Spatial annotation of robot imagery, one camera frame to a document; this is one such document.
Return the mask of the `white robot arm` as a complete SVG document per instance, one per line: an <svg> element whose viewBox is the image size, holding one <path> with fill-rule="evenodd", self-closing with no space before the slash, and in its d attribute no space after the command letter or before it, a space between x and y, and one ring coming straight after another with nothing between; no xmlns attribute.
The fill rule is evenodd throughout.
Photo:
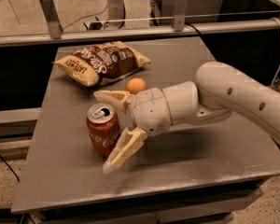
<svg viewBox="0 0 280 224"><path fill-rule="evenodd" d="M258 125L280 143L280 92L258 83L230 65L201 65L194 81L165 89L96 91L94 97L126 113L133 129L124 129L103 165L111 173L136 153L150 136L183 123L205 125L236 112Z"/></svg>

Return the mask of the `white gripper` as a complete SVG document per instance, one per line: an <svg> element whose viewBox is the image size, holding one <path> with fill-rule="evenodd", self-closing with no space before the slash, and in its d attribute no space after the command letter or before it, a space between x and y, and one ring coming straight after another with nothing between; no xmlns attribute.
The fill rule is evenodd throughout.
<svg viewBox="0 0 280 224"><path fill-rule="evenodd" d="M136 95L128 91L99 90L93 95L98 101L110 104L122 113L129 107L132 124L138 127L132 131L128 128L123 130L103 165L104 174L120 168L143 146L147 136L166 133L172 126L169 107L160 89L140 91Z"/></svg>

